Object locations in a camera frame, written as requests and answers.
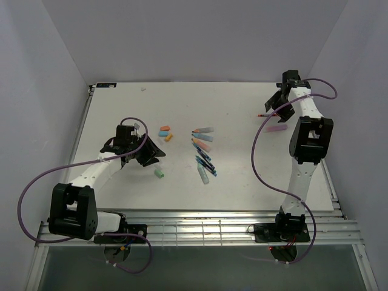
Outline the green thin pen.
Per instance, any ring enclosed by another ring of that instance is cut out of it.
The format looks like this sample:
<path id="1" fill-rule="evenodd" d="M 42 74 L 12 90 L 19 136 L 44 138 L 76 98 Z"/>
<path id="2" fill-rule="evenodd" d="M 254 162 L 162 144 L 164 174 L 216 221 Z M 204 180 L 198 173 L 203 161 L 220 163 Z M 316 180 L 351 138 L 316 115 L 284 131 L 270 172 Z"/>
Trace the green thin pen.
<path id="1" fill-rule="evenodd" d="M 204 159 L 200 158 L 198 155 L 195 156 L 198 163 L 200 163 L 204 168 L 206 168 L 208 171 L 212 173 L 216 173 L 216 170 L 214 167 L 212 167 L 210 164 L 208 164 Z"/>

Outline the orange pink highlighter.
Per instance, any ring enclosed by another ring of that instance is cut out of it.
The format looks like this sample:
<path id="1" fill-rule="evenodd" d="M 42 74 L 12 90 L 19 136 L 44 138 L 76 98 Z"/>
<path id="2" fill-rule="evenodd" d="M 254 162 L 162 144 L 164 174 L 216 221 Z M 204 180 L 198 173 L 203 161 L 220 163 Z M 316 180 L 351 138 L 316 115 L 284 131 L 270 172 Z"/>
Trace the orange pink highlighter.
<path id="1" fill-rule="evenodd" d="M 203 149 L 204 151 L 206 152 L 210 152 L 211 151 L 211 148 L 209 145 L 203 143 L 202 141 L 198 140 L 198 139 L 195 139 L 195 138 L 192 138 L 192 142 L 198 146 L 199 148 Z"/>

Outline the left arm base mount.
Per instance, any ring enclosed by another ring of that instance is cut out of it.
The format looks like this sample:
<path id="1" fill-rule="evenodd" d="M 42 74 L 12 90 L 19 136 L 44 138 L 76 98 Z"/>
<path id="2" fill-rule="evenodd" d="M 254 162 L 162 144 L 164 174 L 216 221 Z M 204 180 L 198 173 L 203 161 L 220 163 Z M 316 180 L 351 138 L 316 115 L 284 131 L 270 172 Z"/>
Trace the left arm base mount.
<path id="1" fill-rule="evenodd" d="M 146 242 L 139 236 L 147 237 L 147 224 L 124 224 L 120 226 L 119 229 L 113 233 L 124 233 L 131 234 L 131 236 L 121 235 L 121 236 L 112 236 L 107 234 L 98 234 L 95 235 L 93 242 L 95 244 L 145 244 Z"/>

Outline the orange thin pen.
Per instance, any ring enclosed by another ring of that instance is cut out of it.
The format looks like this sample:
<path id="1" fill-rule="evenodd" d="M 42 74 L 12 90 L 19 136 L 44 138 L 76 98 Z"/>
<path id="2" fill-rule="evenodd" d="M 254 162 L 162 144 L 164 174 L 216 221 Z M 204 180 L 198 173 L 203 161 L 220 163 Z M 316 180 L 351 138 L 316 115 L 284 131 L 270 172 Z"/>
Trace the orange thin pen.
<path id="1" fill-rule="evenodd" d="M 264 117 L 279 117 L 279 115 L 276 113 L 276 114 L 258 114 L 257 117 L 260 117 L 260 118 L 264 118 Z"/>

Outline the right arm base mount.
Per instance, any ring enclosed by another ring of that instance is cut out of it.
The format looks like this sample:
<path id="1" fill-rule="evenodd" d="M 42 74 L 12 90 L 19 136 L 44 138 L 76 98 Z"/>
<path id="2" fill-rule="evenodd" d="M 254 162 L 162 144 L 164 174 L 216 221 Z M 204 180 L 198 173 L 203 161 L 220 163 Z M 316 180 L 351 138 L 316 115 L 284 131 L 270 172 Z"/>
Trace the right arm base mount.
<path id="1" fill-rule="evenodd" d="M 299 229 L 281 228 L 275 223 L 256 223 L 247 227 L 256 243 L 308 243 L 310 235 L 306 224 Z"/>

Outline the blue thin pen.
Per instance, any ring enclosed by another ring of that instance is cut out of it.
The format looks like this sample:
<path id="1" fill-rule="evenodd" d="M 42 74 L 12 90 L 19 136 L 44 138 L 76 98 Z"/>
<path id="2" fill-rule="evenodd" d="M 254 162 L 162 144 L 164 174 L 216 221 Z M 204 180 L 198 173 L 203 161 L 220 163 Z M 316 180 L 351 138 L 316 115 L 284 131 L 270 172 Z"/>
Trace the blue thin pen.
<path id="1" fill-rule="evenodd" d="M 207 169 L 213 176 L 217 176 L 216 170 L 212 170 L 203 159 L 196 157 L 196 160 L 205 168 Z"/>

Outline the green highlighter cap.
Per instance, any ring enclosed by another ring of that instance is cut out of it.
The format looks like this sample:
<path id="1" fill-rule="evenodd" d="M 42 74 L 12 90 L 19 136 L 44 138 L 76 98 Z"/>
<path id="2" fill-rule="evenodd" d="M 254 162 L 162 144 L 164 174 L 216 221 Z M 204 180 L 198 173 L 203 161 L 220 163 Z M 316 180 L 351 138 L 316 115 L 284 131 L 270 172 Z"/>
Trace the green highlighter cap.
<path id="1" fill-rule="evenodd" d="M 161 178 L 164 177 L 164 173 L 163 173 L 161 170 L 159 170 L 159 169 L 155 169 L 154 174 L 155 174 L 159 179 L 161 179 Z"/>

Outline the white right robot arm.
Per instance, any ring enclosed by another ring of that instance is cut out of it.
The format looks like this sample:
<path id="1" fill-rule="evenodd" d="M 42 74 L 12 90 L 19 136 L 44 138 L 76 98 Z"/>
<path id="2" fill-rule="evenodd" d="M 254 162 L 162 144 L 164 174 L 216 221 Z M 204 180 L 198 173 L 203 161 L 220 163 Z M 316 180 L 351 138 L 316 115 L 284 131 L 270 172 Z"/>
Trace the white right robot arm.
<path id="1" fill-rule="evenodd" d="M 265 103 L 266 110 L 276 110 L 281 122 L 298 117 L 289 144 L 292 172 L 287 191 L 299 198 L 286 195 L 275 222 L 258 229 L 257 237 L 262 241 L 310 241 L 303 202 L 314 171 L 327 155 L 333 130 L 333 120 L 320 113 L 310 94 L 309 83 L 298 81 L 281 85 Z"/>

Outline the orange highlighter cap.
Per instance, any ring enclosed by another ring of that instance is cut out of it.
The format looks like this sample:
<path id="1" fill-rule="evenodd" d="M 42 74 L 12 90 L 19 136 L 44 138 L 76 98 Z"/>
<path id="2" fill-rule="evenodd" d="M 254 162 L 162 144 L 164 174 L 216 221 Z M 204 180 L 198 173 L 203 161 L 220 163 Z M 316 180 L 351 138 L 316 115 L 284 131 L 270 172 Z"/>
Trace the orange highlighter cap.
<path id="1" fill-rule="evenodd" d="M 160 127 L 160 130 L 162 130 L 162 131 L 169 131 L 170 127 L 168 125 L 165 125 L 165 126 Z"/>

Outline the green highlighter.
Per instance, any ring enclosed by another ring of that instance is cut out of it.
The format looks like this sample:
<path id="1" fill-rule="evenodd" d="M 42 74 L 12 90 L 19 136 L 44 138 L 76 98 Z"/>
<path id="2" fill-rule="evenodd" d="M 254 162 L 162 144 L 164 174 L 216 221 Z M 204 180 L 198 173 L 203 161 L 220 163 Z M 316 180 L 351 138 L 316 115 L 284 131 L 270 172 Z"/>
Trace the green highlighter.
<path id="1" fill-rule="evenodd" d="M 197 170 L 198 170 L 198 173 L 201 177 L 201 180 L 203 182 L 203 184 L 208 184 L 209 183 L 209 178 L 206 174 L 206 170 L 205 168 L 203 167 L 203 165 L 198 161 L 197 162 Z"/>

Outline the purple thin pen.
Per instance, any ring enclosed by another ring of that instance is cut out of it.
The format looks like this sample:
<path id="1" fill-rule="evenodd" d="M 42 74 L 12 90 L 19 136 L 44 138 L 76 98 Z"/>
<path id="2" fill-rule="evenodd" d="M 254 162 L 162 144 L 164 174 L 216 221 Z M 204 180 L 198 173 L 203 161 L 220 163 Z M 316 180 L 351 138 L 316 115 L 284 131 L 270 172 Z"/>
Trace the purple thin pen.
<path id="1" fill-rule="evenodd" d="M 204 159 L 201 155 L 200 157 L 205 161 L 205 163 L 212 169 L 212 170 L 215 170 L 215 166 L 210 162 L 210 161 L 207 161 L 206 159 Z"/>

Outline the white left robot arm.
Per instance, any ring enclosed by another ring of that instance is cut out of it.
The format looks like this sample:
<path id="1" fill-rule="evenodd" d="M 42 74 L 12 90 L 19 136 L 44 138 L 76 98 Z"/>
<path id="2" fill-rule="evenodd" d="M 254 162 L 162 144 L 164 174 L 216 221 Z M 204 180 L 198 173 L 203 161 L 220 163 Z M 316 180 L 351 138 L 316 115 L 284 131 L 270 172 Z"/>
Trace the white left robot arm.
<path id="1" fill-rule="evenodd" d="M 115 242 L 124 241 L 129 234 L 124 215 L 99 212 L 95 196 L 129 161 L 135 159 L 147 167 L 165 155 L 149 137 L 118 142 L 110 138 L 100 150 L 97 163 L 69 183 L 54 186 L 48 218 L 50 233 L 84 240 L 107 233 Z"/>

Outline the teal thin pen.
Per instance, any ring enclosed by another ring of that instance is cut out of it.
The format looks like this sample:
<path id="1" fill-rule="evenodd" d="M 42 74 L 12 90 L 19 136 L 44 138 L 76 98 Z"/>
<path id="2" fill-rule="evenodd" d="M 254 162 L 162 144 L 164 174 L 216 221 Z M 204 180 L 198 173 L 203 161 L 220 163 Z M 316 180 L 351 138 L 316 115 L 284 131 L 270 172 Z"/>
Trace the teal thin pen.
<path id="1" fill-rule="evenodd" d="M 211 161 L 212 159 L 210 158 L 210 156 L 208 154 L 205 153 L 205 151 L 200 148 L 198 145 L 196 145 L 195 143 L 193 144 L 193 146 L 196 148 L 197 152 L 204 158 L 206 159 L 207 161 Z"/>

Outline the blue highlighter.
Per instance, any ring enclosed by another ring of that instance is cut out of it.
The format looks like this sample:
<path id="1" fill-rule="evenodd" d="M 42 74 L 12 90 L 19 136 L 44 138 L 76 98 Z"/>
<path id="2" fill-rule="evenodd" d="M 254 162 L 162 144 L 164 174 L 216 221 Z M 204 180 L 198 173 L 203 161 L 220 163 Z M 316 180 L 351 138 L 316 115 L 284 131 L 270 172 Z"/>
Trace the blue highlighter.
<path id="1" fill-rule="evenodd" d="M 208 141 L 208 142 L 212 142 L 213 141 L 213 137 L 212 136 L 209 136 L 209 135 L 205 135 L 205 134 L 202 134 L 202 133 L 192 133 L 192 136 L 196 139 L 201 139 L 203 141 Z"/>

